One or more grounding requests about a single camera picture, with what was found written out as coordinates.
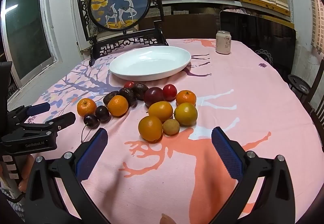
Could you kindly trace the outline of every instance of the wooden chair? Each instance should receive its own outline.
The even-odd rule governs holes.
[[[162,22],[163,35],[166,39],[216,38],[217,17],[215,14],[178,14],[165,15]],[[152,27],[159,16],[146,17],[138,24],[138,30]]]
[[[303,102],[303,106],[304,106],[305,110],[310,115],[310,117],[311,117],[311,119],[319,133],[322,144],[324,144],[324,127],[323,127],[324,126],[324,95],[323,95],[323,97],[320,101],[320,104],[316,110],[310,105],[310,101],[312,100],[312,98],[317,90],[317,87],[319,86],[323,72],[324,72],[324,59],[322,59],[322,61],[321,61],[320,68],[317,72],[314,83],[313,83],[305,101]]]

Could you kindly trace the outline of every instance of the blue gripper pad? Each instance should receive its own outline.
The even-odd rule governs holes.
[[[107,143],[108,134],[103,128],[99,128],[89,142],[82,143],[89,146],[76,165],[76,177],[80,182],[89,178]]]
[[[212,143],[231,178],[237,179],[240,182],[243,178],[242,161],[231,147],[225,133],[219,127],[214,128],[212,131]]]
[[[51,108],[50,104],[48,102],[44,102],[35,106],[31,106],[27,111],[27,115],[32,117],[44,113],[46,111],[49,111],[50,108]]]

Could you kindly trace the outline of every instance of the white plate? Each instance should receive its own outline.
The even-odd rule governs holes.
[[[134,49],[115,58],[109,65],[117,77],[132,81],[149,81],[170,77],[190,62],[187,50],[158,45]]]

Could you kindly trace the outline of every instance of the orange deer print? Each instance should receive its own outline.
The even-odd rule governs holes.
[[[186,39],[184,40],[184,43],[191,43],[193,41],[200,41],[201,45],[204,47],[215,47],[216,40],[208,40],[208,39]]]
[[[172,157],[174,151],[195,156],[195,185],[189,205],[189,219],[191,224],[206,224],[216,215],[231,195],[236,180],[230,177],[211,139],[191,140],[189,136],[192,133],[193,128],[187,128],[176,136],[163,137],[160,141],[162,148],[159,151],[153,150],[145,141],[126,142],[126,145],[131,145],[132,155],[136,151],[141,151],[144,154],[137,155],[138,158],[158,155],[159,160],[155,165],[140,170],[131,169],[124,162],[124,168],[119,170],[129,173],[124,177],[143,175],[150,170],[157,170],[165,159],[166,148],[169,158]],[[257,142],[246,144],[243,146],[244,150],[256,147],[259,143],[266,141],[269,136],[271,136],[270,132]],[[246,211],[246,213],[249,213],[252,205],[247,205],[245,209],[249,210]]]

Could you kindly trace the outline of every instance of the white deer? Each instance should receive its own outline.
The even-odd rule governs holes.
[[[117,11],[115,9],[115,4],[113,4],[112,6],[110,6],[110,9],[112,9],[113,14],[112,14],[112,16],[110,16],[110,15],[106,15],[105,16],[106,17],[106,24],[108,26],[108,20],[111,19],[111,18],[113,18],[113,19],[115,19],[115,25],[118,26],[118,24],[117,24]]]
[[[129,7],[128,7],[127,10],[124,10],[124,9],[121,9],[121,8],[118,9],[118,12],[119,12],[119,21],[121,22],[122,25],[125,25],[125,22],[124,22],[124,20],[122,18],[123,13],[130,13],[131,15],[128,18],[132,18],[132,22],[134,22],[134,16],[137,15],[136,10],[134,9],[133,1],[132,0],[124,0],[124,1],[128,1],[129,2]]]

